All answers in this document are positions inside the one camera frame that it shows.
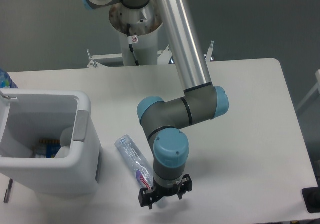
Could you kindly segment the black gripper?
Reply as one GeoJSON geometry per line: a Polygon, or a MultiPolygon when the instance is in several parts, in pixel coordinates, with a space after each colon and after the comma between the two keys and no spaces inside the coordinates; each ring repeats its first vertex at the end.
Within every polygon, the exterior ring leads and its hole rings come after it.
{"type": "Polygon", "coordinates": [[[174,182],[169,187],[160,185],[156,180],[153,181],[151,189],[141,188],[138,195],[139,204],[141,207],[148,206],[149,209],[153,208],[153,204],[158,202],[163,197],[170,197],[177,195],[181,200],[186,192],[193,190],[193,181],[189,174],[182,177],[182,181],[174,182]]]}

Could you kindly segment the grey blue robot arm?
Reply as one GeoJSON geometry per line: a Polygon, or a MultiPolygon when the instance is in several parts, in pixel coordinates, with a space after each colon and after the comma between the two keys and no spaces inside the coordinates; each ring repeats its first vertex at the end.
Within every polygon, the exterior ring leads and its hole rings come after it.
{"type": "Polygon", "coordinates": [[[219,117],[229,109],[225,90],[212,83],[187,0],[82,1],[89,10],[110,6],[110,22],[124,35],[123,58],[135,66],[141,66],[142,57],[148,54],[138,52],[142,37],[166,27],[184,95],[167,102],[150,96],[137,107],[153,154],[153,185],[140,189],[138,199],[141,206],[152,207],[163,197],[181,198],[193,189],[190,175],[184,173],[189,141],[182,129],[219,117]]]}

